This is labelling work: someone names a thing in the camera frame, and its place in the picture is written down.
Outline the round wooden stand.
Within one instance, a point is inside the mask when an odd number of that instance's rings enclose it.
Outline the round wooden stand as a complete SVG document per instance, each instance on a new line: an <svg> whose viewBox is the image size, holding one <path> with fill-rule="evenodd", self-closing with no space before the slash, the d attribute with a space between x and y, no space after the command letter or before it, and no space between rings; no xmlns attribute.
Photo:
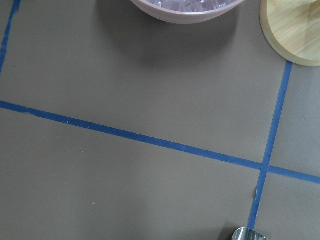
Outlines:
<svg viewBox="0 0 320 240"><path fill-rule="evenodd" d="M262 0L259 18L263 34L277 54L300 66L320 65L318 0Z"/></svg>

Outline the pink bowl of ice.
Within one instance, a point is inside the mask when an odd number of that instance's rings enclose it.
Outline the pink bowl of ice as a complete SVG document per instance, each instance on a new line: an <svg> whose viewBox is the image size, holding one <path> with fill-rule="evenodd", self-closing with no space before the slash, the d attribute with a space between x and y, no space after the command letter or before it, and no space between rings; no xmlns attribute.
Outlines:
<svg viewBox="0 0 320 240"><path fill-rule="evenodd" d="M242 4L243 0L133 0L149 16L171 23L190 25L217 18Z"/></svg>

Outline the steel ice scoop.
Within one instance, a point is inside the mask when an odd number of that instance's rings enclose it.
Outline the steel ice scoop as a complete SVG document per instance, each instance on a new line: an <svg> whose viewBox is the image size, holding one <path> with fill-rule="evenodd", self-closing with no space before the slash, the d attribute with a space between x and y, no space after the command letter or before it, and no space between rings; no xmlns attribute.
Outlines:
<svg viewBox="0 0 320 240"><path fill-rule="evenodd" d="M260 232L247 228L240 227L238 228L231 237L232 240L268 240L263 234Z"/></svg>

